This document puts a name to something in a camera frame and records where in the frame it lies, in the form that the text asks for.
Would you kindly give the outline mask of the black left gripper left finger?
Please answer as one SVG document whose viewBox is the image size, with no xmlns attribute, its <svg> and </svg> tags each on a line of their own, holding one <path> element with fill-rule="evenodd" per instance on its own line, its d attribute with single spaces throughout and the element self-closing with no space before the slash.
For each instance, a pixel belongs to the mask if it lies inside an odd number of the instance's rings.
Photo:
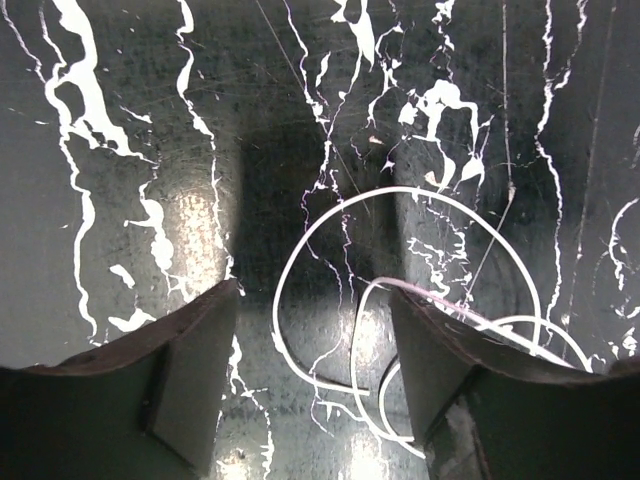
<svg viewBox="0 0 640 480">
<path fill-rule="evenodd" d="M 205 479 L 237 285 L 56 366 L 1 371 L 5 479 Z"/>
</svg>

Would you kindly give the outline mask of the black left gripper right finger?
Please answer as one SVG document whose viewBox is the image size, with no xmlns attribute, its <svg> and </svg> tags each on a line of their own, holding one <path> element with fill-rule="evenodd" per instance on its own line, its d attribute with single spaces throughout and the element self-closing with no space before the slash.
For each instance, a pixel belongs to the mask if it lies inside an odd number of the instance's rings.
<svg viewBox="0 0 640 480">
<path fill-rule="evenodd" d="M 396 291 L 416 443 L 433 479 L 635 479 L 639 361 L 593 374 L 530 356 Z"/>
</svg>

